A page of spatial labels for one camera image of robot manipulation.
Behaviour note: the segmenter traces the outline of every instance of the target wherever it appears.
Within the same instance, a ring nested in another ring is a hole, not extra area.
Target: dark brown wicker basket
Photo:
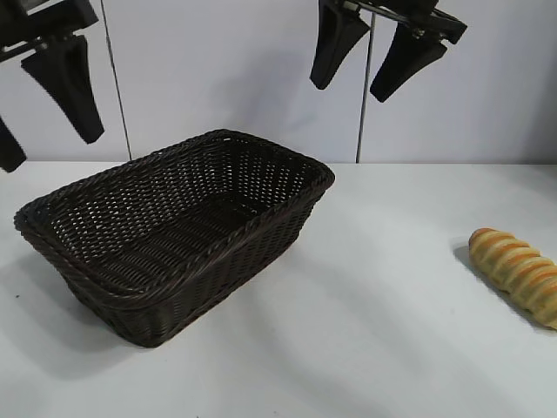
[[[214,131],[37,199],[15,223],[82,303],[156,347],[283,253],[333,181],[314,159]]]

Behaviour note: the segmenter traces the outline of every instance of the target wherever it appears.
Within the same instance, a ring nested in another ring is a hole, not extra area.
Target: bread roll
[[[482,228],[469,241],[470,260],[542,325],[557,329],[557,266],[511,233]]]

